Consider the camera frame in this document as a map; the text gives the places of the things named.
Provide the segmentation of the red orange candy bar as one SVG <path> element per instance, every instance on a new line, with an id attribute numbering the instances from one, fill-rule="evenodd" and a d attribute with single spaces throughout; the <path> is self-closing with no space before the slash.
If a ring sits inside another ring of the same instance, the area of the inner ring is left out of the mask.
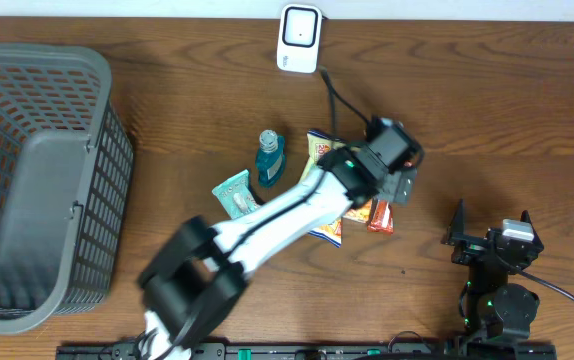
<path id="1" fill-rule="evenodd" d="M 385 200 L 378 200 L 376 202 L 371 219 L 367 223 L 367 230 L 389 235 L 394 233 L 393 210 L 389 202 Z"/>

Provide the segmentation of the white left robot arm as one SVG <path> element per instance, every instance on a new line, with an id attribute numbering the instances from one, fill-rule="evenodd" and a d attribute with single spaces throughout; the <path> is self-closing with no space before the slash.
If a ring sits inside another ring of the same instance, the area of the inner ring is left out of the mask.
<path id="1" fill-rule="evenodd" d="M 399 122 L 375 117 L 363 142 L 332 148 L 307 177 L 240 218 L 183 223 L 139 275 L 144 359 L 188 359 L 231 313 L 256 270 L 312 229 L 384 194 L 414 173 L 424 150 Z"/>

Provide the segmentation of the pale green tissue pack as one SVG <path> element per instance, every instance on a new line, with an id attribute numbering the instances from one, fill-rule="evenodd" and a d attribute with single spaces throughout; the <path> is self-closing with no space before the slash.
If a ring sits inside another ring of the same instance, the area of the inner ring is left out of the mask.
<path id="1" fill-rule="evenodd" d="M 260 207 L 250 190 L 249 180 L 249 171 L 243 170 L 212 189 L 212 194 L 231 219 L 243 217 Z"/>

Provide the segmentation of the small orange box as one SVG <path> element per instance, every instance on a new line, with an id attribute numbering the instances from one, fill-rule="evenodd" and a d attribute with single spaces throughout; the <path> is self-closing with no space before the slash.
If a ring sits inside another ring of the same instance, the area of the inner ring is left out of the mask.
<path id="1" fill-rule="evenodd" d="M 347 212 L 343 215 L 343 218 L 358 223 L 366 224 L 371 217 L 371 211 L 372 211 L 372 201 L 369 200 L 360 208 L 348 209 Z"/>

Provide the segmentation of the yellow wet wipes pack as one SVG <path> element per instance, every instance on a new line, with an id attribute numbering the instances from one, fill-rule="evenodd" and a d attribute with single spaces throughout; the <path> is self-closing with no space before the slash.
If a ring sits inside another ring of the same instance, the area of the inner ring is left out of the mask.
<path id="1" fill-rule="evenodd" d="M 311 167 L 314 166 L 324 154 L 330 151 L 332 146 L 340 146 L 343 144 L 343 142 L 332 142 L 330 135 L 315 129 L 310 129 L 307 132 L 307 140 L 309 156 L 299 179 L 300 182 L 308 176 Z M 308 234 L 326 240 L 335 247 L 340 247 L 342 244 L 342 219 L 337 218 L 332 223 L 321 225 L 309 231 Z"/>

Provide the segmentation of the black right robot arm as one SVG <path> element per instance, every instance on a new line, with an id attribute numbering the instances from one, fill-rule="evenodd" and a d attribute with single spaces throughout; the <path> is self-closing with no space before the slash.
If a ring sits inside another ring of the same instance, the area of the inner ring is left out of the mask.
<path id="1" fill-rule="evenodd" d="M 516 343 L 530 336 L 539 306 L 538 296 L 509 281 L 529 267 L 544 250 L 529 213 L 505 219 L 483 237 L 466 233 L 460 201 L 442 243 L 453 248 L 451 261 L 469 269 L 459 311 L 475 341 Z"/>

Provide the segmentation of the teal mouthwash bottle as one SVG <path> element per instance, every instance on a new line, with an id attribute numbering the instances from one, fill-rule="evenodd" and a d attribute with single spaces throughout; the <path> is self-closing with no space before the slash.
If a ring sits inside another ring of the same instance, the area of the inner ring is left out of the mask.
<path id="1" fill-rule="evenodd" d="M 260 134 L 255 165 L 261 186 L 269 188 L 281 177 L 285 167 L 284 145 L 284 137 L 273 130 L 267 129 Z"/>

